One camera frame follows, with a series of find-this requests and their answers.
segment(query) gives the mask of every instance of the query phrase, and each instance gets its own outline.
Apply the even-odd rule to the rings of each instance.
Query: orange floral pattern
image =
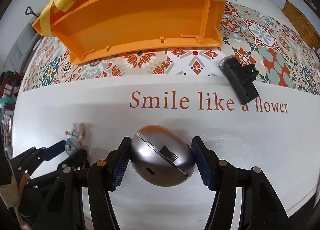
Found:
[[[121,70],[117,68],[116,66],[113,66],[111,75],[112,76],[121,76]]]
[[[155,53],[146,53],[143,54],[142,51],[139,51],[137,54],[130,54],[126,55],[125,58],[125,64],[131,68],[136,68],[137,66],[139,68],[145,68],[145,66],[149,66],[149,63],[153,62],[153,59],[155,59],[156,54]]]
[[[173,53],[174,55],[183,55],[183,54],[185,54],[185,53],[187,53],[187,52],[184,51],[184,50],[182,50],[182,49],[177,48],[177,49],[173,50],[172,53]]]
[[[278,41],[281,53],[287,55],[287,53],[290,52],[290,46],[288,45],[287,39],[283,38],[282,36],[279,36]]]
[[[236,48],[232,48],[232,49],[235,52],[234,56],[236,57],[236,59],[238,59],[239,63],[242,66],[256,63],[256,60],[253,59],[250,51],[247,52],[243,50],[242,47],[240,47],[239,49],[236,49]]]
[[[166,62],[162,62],[161,65],[156,66],[153,70],[152,70],[152,74],[153,75],[163,75],[165,70],[167,68],[167,64]]]
[[[61,61],[50,86],[84,79],[124,75],[219,76],[220,71],[217,65],[220,60],[225,56],[234,55],[242,66],[255,64],[260,72],[257,81],[295,89],[301,85],[296,79],[296,86],[293,86],[294,75],[292,75],[290,61],[299,60],[306,66],[305,70],[309,69],[312,73],[317,92],[320,94],[320,74],[316,71],[316,62],[310,48],[298,33],[286,25],[256,10],[226,2],[219,30],[224,43],[218,48],[178,47],[168,50],[141,50],[75,66],[70,63],[69,51],[56,37],[45,37],[35,51],[24,79],[23,90],[28,91],[43,86],[42,79],[46,67],[55,57],[60,58]],[[305,85],[306,88],[314,87],[313,80],[305,81],[308,82]]]
[[[221,24],[225,29],[230,30],[232,32],[238,33],[241,31],[240,26],[231,19],[223,18]]]

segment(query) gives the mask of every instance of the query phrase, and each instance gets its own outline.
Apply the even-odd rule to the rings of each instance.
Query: toy figurine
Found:
[[[81,149],[81,140],[84,138],[84,130],[85,125],[83,123],[73,123],[72,132],[65,131],[66,135],[71,136],[67,139],[65,145],[65,151],[69,156]]]

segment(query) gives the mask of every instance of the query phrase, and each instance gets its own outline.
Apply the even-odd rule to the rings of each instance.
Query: teal object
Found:
[[[9,98],[9,97],[0,98],[0,105],[5,105],[5,104],[8,104],[8,103],[16,104],[16,101],[17,101],[16,98]]]
[[[72,141],[72,138],[68,138],[64,149],[65,149],[66,153],[69,156],[71,156],[73,153],[75,153],[76,151],[78,151],[81,148],[79,148],[78,146],[76,146],[74,144],[74,142]]]

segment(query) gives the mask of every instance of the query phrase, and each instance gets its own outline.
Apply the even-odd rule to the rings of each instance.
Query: orange shelf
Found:
[[[215,47],[225,2],[212,0],[75,0],[51,8],[52,33],[79,64],[119,53],[175,46]],[[33,24],[41,33],[40,21]]]

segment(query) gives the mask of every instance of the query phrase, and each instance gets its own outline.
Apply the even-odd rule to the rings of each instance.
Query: black plastic bracket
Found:
[[[216,191],[205,230],[230,230],[236,202],[236,169],[225,160],[217,163],[222,175],[220,188]]]
[[[30,179],[28,184],[25,186],[23,191],[23,195],[21,197],[21,203],[19,206],[19,214],[23,216],[23,218],[30,224],[34,223],[36,216],[39,213],[40,207],[44,202],[44,199],[48,195],[50,189],[52,188],[54,182],[61,174],[63,167],[85,167],[88,168],[89,164],[87,163],[87,151],[84,149],[80,149],[76,151],[73,155],[68,157],[66,160],[61,162],[57,166],[57,170],[51,173],[42,175],[40,177],[36,177]],[[75,175],[79,175],[84,173],[85,170],[77,170]]]
[[[103,183],[104,181],[111,180],[111,175],[108,174],[107,167],[112,156],[113,155],[109,154],[104,164],[101,160],[96,162],[88,171],[90,211],[95,230],[120,230],[113,212],[108,189],[105,188]]]
[[[251,168],[249,181],[243,187],[239,230],[291,230],[287,213],[263,171]]]
[[[65,140],[61,140],[49,148],[43,147],[36,149],[32,147],[20,155],[10,160],[17,182],[21,177],[28,173],[32,175],[43,161],[50,161],[54,157],[64,152]]]
[[[252,83],[259,75],[259,71],[254,64],[242,66],[234,56],[228,56],[221,60],[219,67],[242,105],[259,96]]]
[[[82,191],[70,167],[60,173],[44,200],[33,230],[85,230]]]

